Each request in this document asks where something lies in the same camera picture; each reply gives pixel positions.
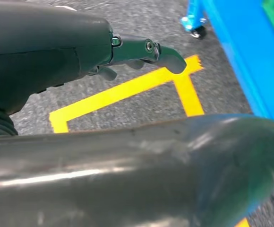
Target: metal screw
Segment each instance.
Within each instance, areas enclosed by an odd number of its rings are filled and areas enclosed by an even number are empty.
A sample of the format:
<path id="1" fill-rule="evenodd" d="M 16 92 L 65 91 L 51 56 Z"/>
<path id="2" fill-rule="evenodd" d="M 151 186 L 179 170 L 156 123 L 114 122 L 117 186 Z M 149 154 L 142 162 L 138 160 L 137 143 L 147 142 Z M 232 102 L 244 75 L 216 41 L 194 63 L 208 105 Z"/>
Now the metal screw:
<path id="1" fill-rule="evenodd" d="M 146 48 L 148 52 L 152 52 L 154 50 L 154 44 L 151 41 L 148 41 L 146 44 Z"/>
<path id="2" fill-rule="evenodd" d="M 119 46 L 122 42 L 118 37 L 113 37 L 112 38 L 112 45 L 112 46 Z"/>

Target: caster wheel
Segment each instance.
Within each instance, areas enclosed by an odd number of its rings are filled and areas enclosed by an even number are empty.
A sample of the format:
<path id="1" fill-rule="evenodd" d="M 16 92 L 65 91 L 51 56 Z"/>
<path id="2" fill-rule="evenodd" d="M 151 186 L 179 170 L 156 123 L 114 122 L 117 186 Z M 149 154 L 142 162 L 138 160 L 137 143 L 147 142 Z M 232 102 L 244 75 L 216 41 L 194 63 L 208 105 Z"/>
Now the caster wheel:
<path id="1" fill-rule="evenodd" d="M 200 26 L 191 31 L 190 35 L 196 39 L 203 39 L 205 36 L 206 36 L 206 29 L 203 26 Z"/>

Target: blue table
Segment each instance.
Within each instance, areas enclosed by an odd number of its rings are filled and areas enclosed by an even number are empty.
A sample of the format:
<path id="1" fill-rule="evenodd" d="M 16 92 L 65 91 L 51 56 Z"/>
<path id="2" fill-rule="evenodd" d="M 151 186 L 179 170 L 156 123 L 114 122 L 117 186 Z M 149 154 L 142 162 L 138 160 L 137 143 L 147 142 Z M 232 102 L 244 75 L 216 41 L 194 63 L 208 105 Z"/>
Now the blue table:
<path id="1" fill-rule="evenodd" d="M 274 120 L 274 28 L 263 1 L 195 1 L 207 13 L 252 111 Z"/>

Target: yellow tape line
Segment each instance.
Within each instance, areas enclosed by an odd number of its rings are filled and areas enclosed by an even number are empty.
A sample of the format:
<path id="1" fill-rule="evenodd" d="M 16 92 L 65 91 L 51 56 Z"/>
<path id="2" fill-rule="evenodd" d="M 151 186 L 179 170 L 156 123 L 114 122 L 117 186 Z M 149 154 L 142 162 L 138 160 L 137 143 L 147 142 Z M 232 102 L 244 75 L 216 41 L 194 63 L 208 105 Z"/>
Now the yellow tape line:
<path id="1" fill-rule="evenodd" d="M 189 74 L 202 69 L 200 60 L 198 55 L 193 55 L 186 58 L 186 62 L 188 67 L 181 74 L 173 74 L 166 68 L 158 69 L 53 111 L 50 113 L 49 119 L 54 133 L 69 132 L 68 121 L 171 81 L 174 82 L 186 114 L 203 114 L 202 107 L 189 78 Z"/>

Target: glossy gray surface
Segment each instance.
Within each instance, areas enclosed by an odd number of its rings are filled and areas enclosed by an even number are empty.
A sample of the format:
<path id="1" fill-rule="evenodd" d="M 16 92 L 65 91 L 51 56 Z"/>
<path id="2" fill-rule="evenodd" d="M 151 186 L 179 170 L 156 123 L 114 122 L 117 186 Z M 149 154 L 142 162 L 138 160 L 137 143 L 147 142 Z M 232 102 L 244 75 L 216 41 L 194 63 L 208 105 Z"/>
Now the glossy gray surface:
<path id="1" fill-rule="evenodd" d="M 274 122 L 0 137 L 0 227 L 229 227 L 274 189 Z"/>

